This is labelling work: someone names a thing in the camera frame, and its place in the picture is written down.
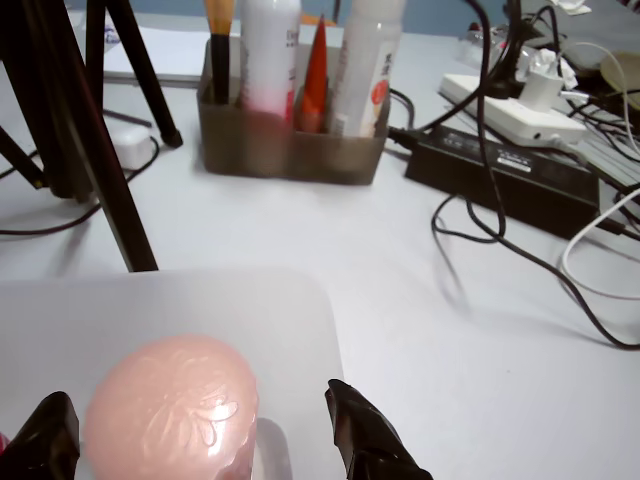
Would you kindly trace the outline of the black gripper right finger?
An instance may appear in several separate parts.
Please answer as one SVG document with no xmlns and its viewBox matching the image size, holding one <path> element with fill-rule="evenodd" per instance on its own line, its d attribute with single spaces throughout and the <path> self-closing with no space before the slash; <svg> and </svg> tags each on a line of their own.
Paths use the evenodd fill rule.
<svg viewBox="0 0 640 480">
<path fill-rule="evenodd" d="M 409 480 L 432 475 L 418 466 L 391 422 L 357 389 L 331 379 L 325 392 L 334 445 L 348 479 Z"/>
</svg>

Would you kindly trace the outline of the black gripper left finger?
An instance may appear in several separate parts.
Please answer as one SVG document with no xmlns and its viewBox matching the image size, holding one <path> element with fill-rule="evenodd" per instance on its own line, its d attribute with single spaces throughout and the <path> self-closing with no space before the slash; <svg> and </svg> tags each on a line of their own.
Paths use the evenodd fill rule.
<svg viewBox="0 0 640 480">
<path fill-rule="evenodd" d="M 44 398 L 1 453 L 2 479 L 74 480 L 80 458 L 79 420 L 70 397 Z"/>
</svg>

